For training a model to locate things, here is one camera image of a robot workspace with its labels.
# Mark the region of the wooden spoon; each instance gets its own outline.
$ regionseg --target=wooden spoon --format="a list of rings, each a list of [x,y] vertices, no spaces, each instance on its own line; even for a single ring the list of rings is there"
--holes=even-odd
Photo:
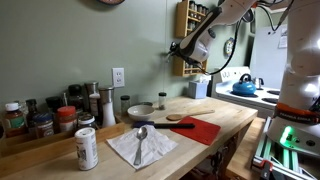
[[[200,115],[200,114],[209,114],[209,113],[214,113],[214,110],[208,110],[208,111],[199,111],[195,113],[188,113],[188,114],[170,114],[166,118],[169,121],[178,121],[186,116],[195,116],[195,115]]]

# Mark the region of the tea kettle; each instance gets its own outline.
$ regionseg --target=tea kettle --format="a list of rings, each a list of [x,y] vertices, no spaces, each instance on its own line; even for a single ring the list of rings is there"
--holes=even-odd
[[[233,93],[238,95],[253,95],[256,91],[256,86],[252,83],[250,74],[243,74],[239,82],[232,86]]]
[[[262,78],[253,78],[252,82],[256,86],[257,90],[263,90],[261,88],[261,85],[264,85],[264,82],[263,82]]]

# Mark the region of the shelf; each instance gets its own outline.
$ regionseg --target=shelf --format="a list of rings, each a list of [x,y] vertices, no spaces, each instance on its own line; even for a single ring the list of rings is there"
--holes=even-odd
[[[185,61],[180,57],[175,56],[173,58],[173,68],[172,73],[175,76],[190,76],[202,74],[199,68],[185,68]],[[203,69],[207,69],[207,61],[202,62]]]
[[[188,0],[179,2],[177,4],[177,9],[176,9],[175,37],[184,38],[188,35],[188,32],[190,32],[190,30],[187,29],[188,21],[195,21],[197,23],[201,22],[197,18],[190,17],[189,16],[190,12],[196,14],[197,16],[201,16],[202,17],[201,19],[204,19],[204,17],[206,16],[205,14],[202,14],[200,12],[189,9],[189,1]]]
[[[175,27],[175,37],[184,38],[190,34],[193,29],[188,28],[188,22],[200,23],[201,21],[197,18],[190,17],[190,13],[195,14],[196,17],[201,16],[201,19],[205,19],[205,14],[189,9],[189,1],[184,0],[177,4],[176,11],[176,27]],[[203,69],[207,69],[207,61],[202,62]],[[199,68],[185,68],[185,61],[180,57],[174,57],[173,59],[173,74],[175,76],[190,76],[202,74]]]

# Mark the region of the metal spoon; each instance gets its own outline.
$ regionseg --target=metal spoon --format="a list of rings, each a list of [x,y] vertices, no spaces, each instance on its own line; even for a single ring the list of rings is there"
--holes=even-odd
[[[141,164],[141,143],[142,143],[142,140],[147,137],[147,135],[148,135],[147,128],[145,127],[139,128],[137,132],[137,138],[139,139],[139,146],[136,152],[136,158],[134,159],[134,163],[133,163],[134,165]]]

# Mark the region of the electrical outlet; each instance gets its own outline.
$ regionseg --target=electrical outlet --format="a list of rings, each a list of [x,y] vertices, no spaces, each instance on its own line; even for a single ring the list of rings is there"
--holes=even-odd
[[[123,68],[112,68],[112,84],[114,87],[124,87]]]

